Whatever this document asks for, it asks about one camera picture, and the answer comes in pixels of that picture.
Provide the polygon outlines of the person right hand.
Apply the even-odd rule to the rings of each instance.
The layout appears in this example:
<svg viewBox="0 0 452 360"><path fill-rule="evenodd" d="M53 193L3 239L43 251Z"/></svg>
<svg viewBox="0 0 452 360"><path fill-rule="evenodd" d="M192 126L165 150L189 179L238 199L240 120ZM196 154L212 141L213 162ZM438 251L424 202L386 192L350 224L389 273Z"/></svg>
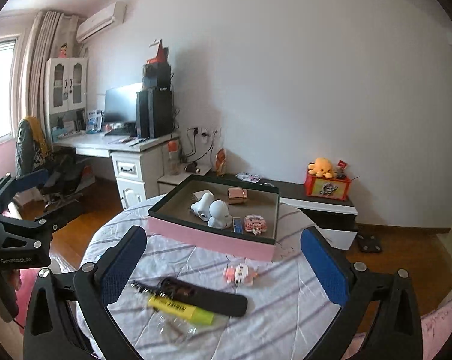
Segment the person right hand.
<svg viewBox="0 0 452 360"><path fill-rule="evenodd" d="M6 283L6 286L18 291L22 286L20 270L0 271L0 284Z"/></svg>

